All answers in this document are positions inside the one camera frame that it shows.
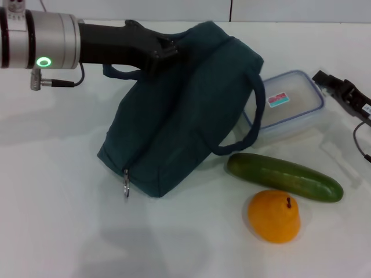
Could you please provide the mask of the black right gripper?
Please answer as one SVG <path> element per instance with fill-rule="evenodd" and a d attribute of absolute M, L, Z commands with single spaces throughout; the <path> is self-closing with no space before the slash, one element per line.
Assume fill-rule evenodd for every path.
<path fill-rule="evenodd" d="M 370 98 L 345 79 L 344 81 L 323 71 L 318 71 L 312 80 L 333 98 L 345 103 L 346 111 L 370 126 Z"/>

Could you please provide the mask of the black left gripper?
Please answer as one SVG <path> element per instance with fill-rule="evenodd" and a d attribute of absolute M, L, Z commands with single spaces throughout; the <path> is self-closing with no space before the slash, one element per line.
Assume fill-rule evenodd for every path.
<path fill-rule="evenodd" d="M 179 57 L 178 38 L 144 28 L 134 20 L 122 27 L 79 24 L 80 63 L 129 65 L 156 75 Z"/>

